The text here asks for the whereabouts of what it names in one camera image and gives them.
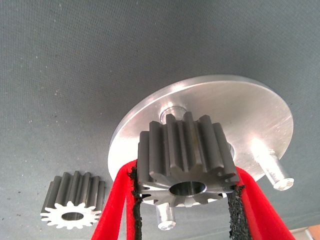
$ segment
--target small aluminum gear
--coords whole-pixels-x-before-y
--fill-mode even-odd
[[[57,229],[66,227],[71,230],[74,227],[78,229],[82,229],[84,226],[91,227],[100,218],[98,214],[101,214],[100,210],[93,211],[95,206],[85,207],[85,203],[75,206],[71,201],[68,201],[66,206],[59,203],[55,203],[54,206],[55,208],[46,207],[45,210],[48,213],[44,212],[40,215],[45,217],[41,221],[48,221],[48,226],[56,225]]]
[[[105,198],[105,182],[87,172],[64,172],[50,183],[41,210],[41,220],[57,229],[92,226],[100,218]]]

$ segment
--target spur gear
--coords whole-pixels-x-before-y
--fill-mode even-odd
[[[89,172],[64,172],[50,183],[41,210],[41,220],[57,229],[92,226],[100,218],[105,198],[105,182]]]
[[[204,115],[194,121],[172,114],[166,124],[152,121],[140,133],[137,161],[143,201],[170,207],[191,207],[221,199],[239,181],[220,123]]]

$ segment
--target center hole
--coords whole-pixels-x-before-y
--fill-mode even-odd
[[[203,192],[206,185],[198,181],[184,181],[170,187],[169,191],[176,196],[193,196]]]
[[[84,218],[84,215],[79,212],[67,212],[61,216],[67,221],[77,221]]]

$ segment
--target circular metal plate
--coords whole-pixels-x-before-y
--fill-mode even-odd
[[[235,165],[257,181],[265,175],[255,161],[252,142],[259,140],[280,159],[293,134],[288,105],[262,83],[235,75],[199,76],[164,87],[138,103],[119,123],[111,140],[108,169],[114,180],[118,170],[137,159],[141,131],[172,106],[192,112],[194,120],[209,115],[221,123],[234,149]]]

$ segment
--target gray felt surface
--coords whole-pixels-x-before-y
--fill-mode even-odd
[[[152,92],[207,74],[274,89],[294,117],[282,163],[295,178],[263,191],[290,229],[320,224],[320,1],[0,1],[0,239],[89,239],[93,227],[40,221],[50,181],[80,170],[112,184],[108,146]],[[142,205],[144,240],[228,239],[227,201],[176,210],[162,232]],[[120,239],[125,239],[125,228]]]

